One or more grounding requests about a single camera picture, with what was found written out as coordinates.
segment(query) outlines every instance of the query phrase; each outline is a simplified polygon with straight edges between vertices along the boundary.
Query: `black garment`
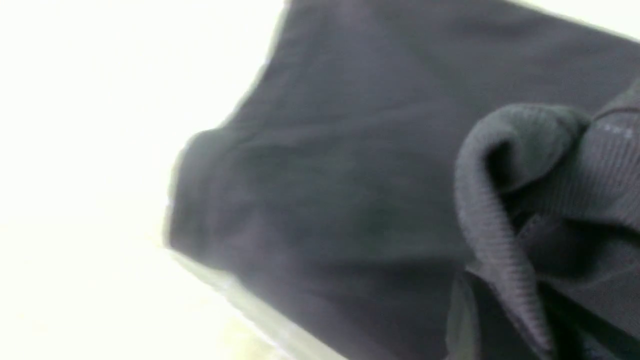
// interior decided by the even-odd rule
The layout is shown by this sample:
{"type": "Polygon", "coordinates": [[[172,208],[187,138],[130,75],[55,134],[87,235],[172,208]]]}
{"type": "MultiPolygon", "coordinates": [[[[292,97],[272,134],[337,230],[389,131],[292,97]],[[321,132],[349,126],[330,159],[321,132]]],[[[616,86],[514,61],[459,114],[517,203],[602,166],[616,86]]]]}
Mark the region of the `black garment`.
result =
{"type": "Polygon", "coordinates": [[[595,111],[640,47],[496,0],[293,0],[273,58],[177,167],[169,246],[351,360],[438,359],[454,162],[512,102],[595,111]]]}
{"type": "Polygon", "coordinates": [[[452,360],[640,359],[640,81],[593,121],[558,106],[492,113],[455,183],[477,262],[454,290],[452,360]],[[492,302],[502,315],[480,315],[492,302]]]}

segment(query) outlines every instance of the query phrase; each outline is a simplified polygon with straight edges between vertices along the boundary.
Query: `bright white surface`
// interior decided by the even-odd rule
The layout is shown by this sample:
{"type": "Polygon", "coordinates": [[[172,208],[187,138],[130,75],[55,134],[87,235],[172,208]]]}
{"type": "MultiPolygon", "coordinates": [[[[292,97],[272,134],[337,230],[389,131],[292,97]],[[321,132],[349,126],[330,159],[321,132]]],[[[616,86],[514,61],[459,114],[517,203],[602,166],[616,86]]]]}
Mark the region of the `bright white surface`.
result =
{"type": "MultiPolygon", "coordinates": [[[[154,244],[282,2],[0,0],[0,359],[225,359],[222,300],[154,244]]],[[[526,2],[640,38],[632,1],[526,2]]]]}

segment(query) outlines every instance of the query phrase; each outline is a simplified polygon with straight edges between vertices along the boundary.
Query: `dark gray cloth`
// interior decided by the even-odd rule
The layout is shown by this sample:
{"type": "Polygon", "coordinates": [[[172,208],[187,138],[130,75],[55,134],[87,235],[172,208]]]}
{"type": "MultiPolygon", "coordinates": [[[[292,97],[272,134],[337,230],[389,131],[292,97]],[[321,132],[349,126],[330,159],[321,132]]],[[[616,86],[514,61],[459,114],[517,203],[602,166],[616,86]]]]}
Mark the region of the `dark gray cloth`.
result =
{"type": "Polygon", "coordinates": [[[596,111],[639,63],[502,1],[293,0],[255,90],[182,154],[168,244],[352,360],[442,358],[468,132],[512,102],[596,111]]]}
{"type": "MultiPolygon", "coordinates": [[[[477,259],[469,270],[493,288],[540,359],[568,351],[554,341],[549,316],[594,337],[611,359],[640,357],[640,82],[593,121],[557,106],[514,105],[490,114],[465,140],[455,183],[460,224],[477,259]],[[523,214],[528,220],[518,228],[523,214]],[[605,327],[609,333],[600,333],[605,327]]],[[[477,301],[457,291],[452,358],[489,359],[469,349],[504,333],[475,327],[476,335],[467,336],[475,343],[458,340],[474,329],[455,320],[470,309],[460,302],[477,301]]],[[[561,359],[587,359],[576,355],[583,350],[561,359]]]]}

